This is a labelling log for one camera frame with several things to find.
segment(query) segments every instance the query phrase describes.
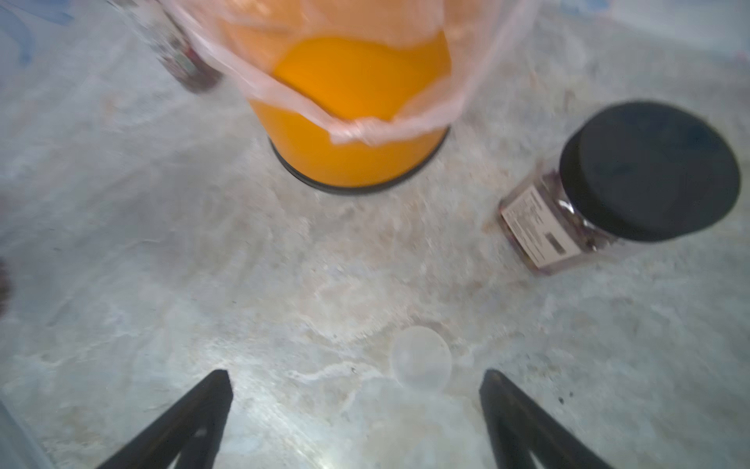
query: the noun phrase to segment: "plastic jar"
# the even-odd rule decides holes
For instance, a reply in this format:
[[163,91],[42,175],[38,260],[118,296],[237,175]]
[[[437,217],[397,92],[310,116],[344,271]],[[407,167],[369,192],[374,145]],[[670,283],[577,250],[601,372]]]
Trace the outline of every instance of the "plastic jar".
[[702,230],[740,193],[733,152],[706,122],[631,102],[593,116],[558,158],[500,201],[500,225],[529,269],[551,275]]
[[159,62],[189,92],[201,93],[219,83],[221,72],[209,67],[158,0],[109,0]]

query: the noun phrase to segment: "black lid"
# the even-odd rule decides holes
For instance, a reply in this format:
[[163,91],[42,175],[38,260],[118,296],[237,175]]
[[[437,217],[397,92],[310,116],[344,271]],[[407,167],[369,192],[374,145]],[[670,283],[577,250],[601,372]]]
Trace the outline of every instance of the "black lid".
[[719,134],[664,104],[619,104],[568,141],[560,178],[590,222],[634,241],[656,242],[721,220],[740,194],[740,169]]

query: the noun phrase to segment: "jar label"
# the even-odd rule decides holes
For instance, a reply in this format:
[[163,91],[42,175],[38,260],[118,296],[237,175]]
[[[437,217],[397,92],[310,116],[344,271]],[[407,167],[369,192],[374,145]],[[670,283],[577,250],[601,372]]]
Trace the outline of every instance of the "jar label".
[[501,215],[537,267],[546,267],[582,252],[534,185],[508,204]]

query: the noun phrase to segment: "orange container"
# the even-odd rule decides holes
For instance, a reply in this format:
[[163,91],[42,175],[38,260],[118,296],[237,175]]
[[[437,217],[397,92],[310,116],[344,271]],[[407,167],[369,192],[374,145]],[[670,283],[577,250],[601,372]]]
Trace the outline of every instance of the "orange container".
[[[273,75],[339,119],[388,121],[409,99],[450,73],[448,43],[440,32],[425,44],[398,50],[353,39],[307,39],[289,50]],[[429,160],[448,131],[379,146],[337,145],[327,131],[298,113],[259,101],[250,105],[286,168],[329,191],[371,191],[405,179]]]

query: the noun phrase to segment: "barcode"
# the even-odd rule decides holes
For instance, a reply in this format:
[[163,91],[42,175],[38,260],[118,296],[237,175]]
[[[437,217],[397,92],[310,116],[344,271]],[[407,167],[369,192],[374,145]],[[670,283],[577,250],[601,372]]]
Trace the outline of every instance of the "barcode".
[[559,242],[558,242],[558,241],[557,241],[557,240],[555,239],[555,237],[554,237],[554,236],[552,236],[552,233],[545,233],[545,234],[544,234],[544,237],[545,237],[545,238],[547,238],[547,241],[549,241],[549,242],[550,242],[550,244],[552,245],[552,247],[553,247],[553,248],[555,248],[555,251],[557,251],[557,253],[558,253],[559,255],[561,255],[561,256],[562,256],[562,255],[563,255],[563,254],[565,253],[565,248],[563,247],[563,245],[561,245],[561,244],[560,244],[560,243],[559,243]]

